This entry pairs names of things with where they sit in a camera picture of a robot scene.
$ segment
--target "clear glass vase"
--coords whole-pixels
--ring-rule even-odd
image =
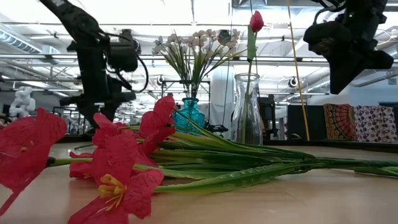
[[[262,145],[262,129],[257,95],[259,88],[259,75],[243,73],[235,75],[237,99],[231,125],[231,140],[245,144]],[[246,113],[246,128],[244,126],[244,104],[246,93],[248,107]]]
[[[197,98],[184,98],[182,99],[182,101],[184,102],[184,107],[180,109],[179,112],[189,117],[192,121],[194,121],[197,125],[201,126],[202,128],[205,127],[205,114],[198,109],[199,100]],[[180,114],[174,113],[173,119],[174,119],[174,124],[177,127],[181,127],[183,129],[187,129],[190,131],[199,132],[197,128],[195,128]],[[184,131],[183,129],[177,128],[177,131],[181,133],[191,134],[190,132]]]

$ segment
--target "wooden table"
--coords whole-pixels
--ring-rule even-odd
[[[74,146],[56,145],[51,155],[66,157],[68,149]],[[285,148],[319,156],[398,160],[398,154],[324,147]],[[0,186],[0,203],[10,193]],[[0,223],[66,223],[70,215],[96,196],[96,185],[70,179],[68,167],[46,169],[20,194]],[[395,224],[397,208],[397,179],[345,170],[313,170],[220,194],[160,194],[152,198],[152,216],[145,220],[131,216],[131,223]]]

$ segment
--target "bouquet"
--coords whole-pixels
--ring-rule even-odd
[[[187,39],[172,34],[166,43],[163,37],[155,40],[152,54],[162,54],[180,76],[187,97],[196,98],[204,77],[230,58],[244,52],[236,52],[239,38],[240,32],[236,29],[232,30],[232,35],[224,39],[211,29],[195,32]]]
[[[196,136],[175,131],[174,99],[160,99],[142,117],[139,127],[112,123],[95,114],[99,125],[94,152],[71,158],[48,157],[50,147],[66,132],[64,120],[43,109],[35,118],[21,118],[0,130],[0,184],[12,195],[0,216],[46,167],[70,165],[70,177],[93,181],[98,197],[70,217],[68,223],[128,223],[128,215],[150,214],[153,192],[225,192],[266,183],[280,175],[312,169],[353,169],[398,176],[398,162],[316,157],[276,147],[227,141],[199,127]],[[162,185],[163,178],[192,179],[188,184]]]

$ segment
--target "colorful tapestry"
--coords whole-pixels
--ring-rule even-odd
[[[398,143],[394,112],[386,106],[356,106],[356,134],[361,142]]]
[[[327,138],[355,141],[354,108],[350,105],[323,105]]]

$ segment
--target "blue vase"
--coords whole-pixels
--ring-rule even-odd
[[[184,114],[186,117],[190,118],[192,121],[194,121],[197,125],[201,126],[202,128],[205,127],[205,114],[198,109],[199,100],[197,98],[189,97],[182,99],[182,101],[184,102],[184,107],[180,109],[179,112],[181,112],[181,114]],[[174,119],[174,124],[177,127],[181,127],[183,129],[187,129],[190,131],[199,132],[197,128],[195,128],[180,114],[174,113],[173,119]],[[188,131],[184,131],[178,128],[177,131],[181,133],[192,134]]]

